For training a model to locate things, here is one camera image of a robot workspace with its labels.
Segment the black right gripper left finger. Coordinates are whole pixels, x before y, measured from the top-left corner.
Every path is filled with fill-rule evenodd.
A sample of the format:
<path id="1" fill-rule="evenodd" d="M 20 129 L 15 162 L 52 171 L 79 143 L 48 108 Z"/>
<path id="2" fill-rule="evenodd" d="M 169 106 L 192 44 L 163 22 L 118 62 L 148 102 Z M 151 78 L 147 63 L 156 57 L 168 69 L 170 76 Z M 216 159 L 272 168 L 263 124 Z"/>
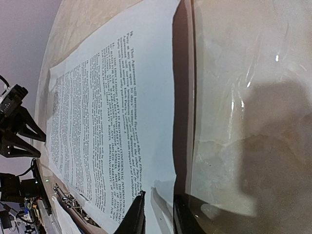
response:
<path id="1" fill-rule="evenodd" d="M 114 234 L 145 234 L 145 194 L 140 191 Z"/>

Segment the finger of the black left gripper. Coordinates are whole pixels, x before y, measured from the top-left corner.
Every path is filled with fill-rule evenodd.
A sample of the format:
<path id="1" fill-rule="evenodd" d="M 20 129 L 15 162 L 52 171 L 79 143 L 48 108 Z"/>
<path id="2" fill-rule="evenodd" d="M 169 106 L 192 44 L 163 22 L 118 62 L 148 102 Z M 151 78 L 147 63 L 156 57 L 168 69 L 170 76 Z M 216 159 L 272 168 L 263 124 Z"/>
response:
<path id="1" fill-rule="evenodd" d="M 28 110 L 20 106 L 18 111 L 19 117 L 19 130 L 18 134 L 23 137 L 38 140 L 41 142 L 46 141 L 46 134 L 41 128 L 35 123 Z"/>
<path id="2" fill-rule="evenodd" d="M 0 154 L 6 158 L 31 157 L 40 158 L 41 153 L 32 145 L 13 133 L 0 136 Z"/>

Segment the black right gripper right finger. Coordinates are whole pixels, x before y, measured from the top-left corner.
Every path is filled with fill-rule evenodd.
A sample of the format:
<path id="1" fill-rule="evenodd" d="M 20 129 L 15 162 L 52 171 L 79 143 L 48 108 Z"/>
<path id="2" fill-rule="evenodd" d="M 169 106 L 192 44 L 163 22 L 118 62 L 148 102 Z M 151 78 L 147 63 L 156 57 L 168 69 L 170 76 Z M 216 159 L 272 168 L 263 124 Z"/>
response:
<path id="1" fill-rule="evenodd" d="M 205 234 L 180 195 L 174 195 L 174 233 Z"/>

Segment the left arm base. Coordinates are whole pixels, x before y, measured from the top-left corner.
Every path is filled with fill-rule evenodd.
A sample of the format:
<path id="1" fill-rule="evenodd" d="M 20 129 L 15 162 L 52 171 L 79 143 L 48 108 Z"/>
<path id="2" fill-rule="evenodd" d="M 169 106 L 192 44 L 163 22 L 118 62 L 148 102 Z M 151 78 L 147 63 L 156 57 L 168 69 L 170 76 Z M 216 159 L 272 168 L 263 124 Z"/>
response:
<path id="1" fill-rule="evenodd" d="M 52 206 L 43 185 L 36 159 L 30 168 L 20 175 L 1 173 L 0 175 L 0 226 L 15 229 L 24 226 L 25 234 L 47 233 L 42 215 L 51 215 Z"/>

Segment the white dense text sheet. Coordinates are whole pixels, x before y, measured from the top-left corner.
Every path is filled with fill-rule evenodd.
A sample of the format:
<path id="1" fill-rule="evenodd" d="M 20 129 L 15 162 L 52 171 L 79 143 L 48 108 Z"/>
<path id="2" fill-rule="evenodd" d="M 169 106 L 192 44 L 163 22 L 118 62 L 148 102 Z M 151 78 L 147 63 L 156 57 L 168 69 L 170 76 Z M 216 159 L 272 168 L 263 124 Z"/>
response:
<path id="1" fill-rule="evenodd" d="M 50 169 L 114 233 L 145 192 L 146 233 L 173 233 L 176 0 L 144 0 L 50 69 Z"/>

